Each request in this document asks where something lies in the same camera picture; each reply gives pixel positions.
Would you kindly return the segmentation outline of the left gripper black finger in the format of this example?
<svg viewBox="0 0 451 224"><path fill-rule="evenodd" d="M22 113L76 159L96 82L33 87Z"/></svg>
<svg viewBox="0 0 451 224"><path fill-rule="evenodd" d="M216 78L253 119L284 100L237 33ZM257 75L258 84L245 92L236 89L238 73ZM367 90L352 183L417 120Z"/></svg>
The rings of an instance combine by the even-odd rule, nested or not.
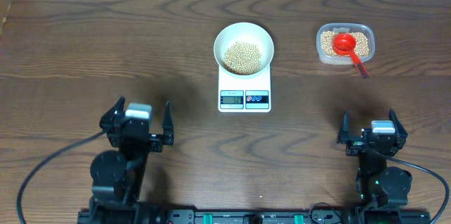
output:
<svg viewBox="0 0 451 224"><path fill-rule="evenodd" d="M174 143L174 127L173 120L171 117L171 105L170 101L166 102L166 109L164 113L164 118L162 122L163 128L163 145L172 146Z"/></svg>
<svg viewBox="0 0 451 224"><path fill-rule="evenodd" d="M125 97L120 97L119 100L101 117L99 127L101 129L111 128L115 120L123 115L124 105Z"/></svg>

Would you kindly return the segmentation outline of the red plastic measuring scoop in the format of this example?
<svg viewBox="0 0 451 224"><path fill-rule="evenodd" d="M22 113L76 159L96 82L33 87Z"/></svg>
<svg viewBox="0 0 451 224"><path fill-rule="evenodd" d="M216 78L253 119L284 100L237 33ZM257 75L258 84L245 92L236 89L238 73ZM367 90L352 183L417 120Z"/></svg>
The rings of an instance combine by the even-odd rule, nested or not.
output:
<svg viewBox="0 0 451 224"><path fill-rule="evenodd" d="M333 50L340 56L349 56L362 78L369 78L368 71L360 58L355 54L356 39L348 33L341 33L333 38Z"/></svg>

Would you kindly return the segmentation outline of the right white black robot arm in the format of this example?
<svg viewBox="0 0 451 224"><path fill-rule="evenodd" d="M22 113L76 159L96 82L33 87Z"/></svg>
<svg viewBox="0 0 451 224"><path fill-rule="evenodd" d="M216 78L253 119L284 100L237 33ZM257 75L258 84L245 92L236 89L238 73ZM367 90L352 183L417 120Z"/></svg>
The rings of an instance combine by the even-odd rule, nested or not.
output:
<svg viewBox="0 0 451 224"><path fill-rule="evenodd" d="M348 156L359 159L356 191L362 203L347 210L343 223L401 223L401 208L408 204L412 174L388 166L387 160L401 150L408 133L394 110L387 120L373 120L360 136L350 134L348 112L344 112L337 143L346 146Z"/></svg>

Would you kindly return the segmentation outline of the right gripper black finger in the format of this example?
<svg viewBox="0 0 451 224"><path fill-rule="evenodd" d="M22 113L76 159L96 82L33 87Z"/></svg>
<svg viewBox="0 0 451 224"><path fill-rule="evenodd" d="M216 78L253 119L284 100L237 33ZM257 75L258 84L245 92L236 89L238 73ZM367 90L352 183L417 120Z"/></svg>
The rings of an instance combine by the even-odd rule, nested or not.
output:
<svg viewBox="0 0 451 224"><path fill-rule="evenodd" d="M390 109L388 117L389 120L393 122L395 134L398 137L406 139L408 137L408 133L402 126L401 122L397 119L396 113L393 109Z"/></svg>
<svg viewBox="0 0 451 224"><path fill-rule="evenodd" d="M349 133L349 117L348 117L348 112L345 111L344 112L344 116L343 116L343 120L342 120L342 125L340 126L338 135L337 135L337 143L338 144L346 144L347 141L350 138L350 133Z"/></svg>

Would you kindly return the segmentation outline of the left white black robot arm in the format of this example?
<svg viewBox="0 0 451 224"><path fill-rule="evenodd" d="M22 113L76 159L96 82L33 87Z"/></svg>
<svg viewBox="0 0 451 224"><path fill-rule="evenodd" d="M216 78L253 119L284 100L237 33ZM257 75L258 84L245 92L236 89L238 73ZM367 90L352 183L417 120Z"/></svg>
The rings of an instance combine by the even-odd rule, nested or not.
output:
<svg viewBox="0 0 451 224"><path fill-rule="evenodd" d="M121 97L99 121L112 150L97 155L91 166L92 198L87 222L167 223L167 213L159 206L139 201L147 159L174 143L170 103L166 103L163 132L152 134L152 107L131 103L124 107Z"/></svg>

